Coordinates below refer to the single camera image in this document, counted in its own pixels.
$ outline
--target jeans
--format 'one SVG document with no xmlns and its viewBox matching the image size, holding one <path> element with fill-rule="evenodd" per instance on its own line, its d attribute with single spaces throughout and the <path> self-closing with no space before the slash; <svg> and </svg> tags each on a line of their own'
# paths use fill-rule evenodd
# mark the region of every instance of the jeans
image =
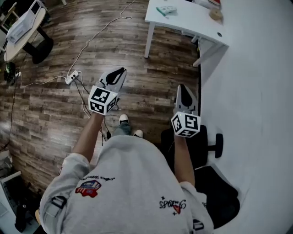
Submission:
<svg viewBox="0 0 293 234">
<path fill-rule="evenodd" d="M 131 134 L 131 126 L 126 123 L 122 122 L 114 131 L 112 136 L 130 136 Z"/>
</svg>

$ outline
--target tape roll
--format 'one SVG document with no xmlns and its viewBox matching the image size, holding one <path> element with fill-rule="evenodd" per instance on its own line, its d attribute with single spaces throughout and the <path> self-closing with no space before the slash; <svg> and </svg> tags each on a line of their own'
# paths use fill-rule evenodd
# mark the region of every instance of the tape roll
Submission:
<svg viewBox="0 0 293 234">
<path fill-rule="evenodd" d="M 221 13 L 221 11 L 215 8 L 210 10 L 209 15 L 213 20 L 221 20 L 223 18 L 223 14 Z"/>
</svg>

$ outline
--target sleeve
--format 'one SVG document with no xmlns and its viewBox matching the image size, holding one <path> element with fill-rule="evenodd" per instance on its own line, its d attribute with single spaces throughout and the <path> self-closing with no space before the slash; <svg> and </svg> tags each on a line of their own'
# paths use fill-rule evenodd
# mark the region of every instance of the sleeve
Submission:
<svg viewBox="0 0 293 234">
<path fill-rule="evenodd" d="M 50 183 L 40 203 L 40 221 L 46 233 L 61 232 L 66 202 L 77 183 L 89 172 L 89 162 L 81 154 L 70 154 L 64 159 L 59 175 Z"/>
<path fill-rule="evenodd" d="M 180 186 L 191 209 L 194 232 L 212 234 L 214 224 L 206 210 L 206 194 L 196 191 L 196 188 L 189 182 L 181 182 Z"/>
</svg>

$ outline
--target white shirt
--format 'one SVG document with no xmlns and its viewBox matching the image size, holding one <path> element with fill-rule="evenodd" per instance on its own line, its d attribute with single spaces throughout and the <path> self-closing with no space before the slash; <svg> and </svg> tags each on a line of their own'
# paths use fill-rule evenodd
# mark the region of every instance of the white shirt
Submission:
<svg viewBox="0 0 293 234">
<path fill-rule="evenodd" d="M 63 208 L 52 204 L 55 196 L 66 198 Z M 178 183 L 153 144 L 115 136 L 92 171 L 80 154 L 65 158 L 41 200 L 40 219 L 49 234 L 209 234 L 205 203 L 190 183 Z"/>
</svg>

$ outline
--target white cube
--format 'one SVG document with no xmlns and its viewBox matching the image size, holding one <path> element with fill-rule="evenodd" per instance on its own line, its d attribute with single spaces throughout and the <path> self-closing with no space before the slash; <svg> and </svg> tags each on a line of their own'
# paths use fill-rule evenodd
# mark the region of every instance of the white cube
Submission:
<svg viewBox="0 0 293 234">
<path fill-rule="evenodd" d="M 115 106 L 118 93 L 93 86 L 88 97 L 89 109 L 93 112 L 106 115 Z"/>
<path fill-rule="evenodd" d="M 177 112 L 171 119 L 176 136 L 193 137 L 201 130 L 201 118 L 196 115 Z"/>
</svg>

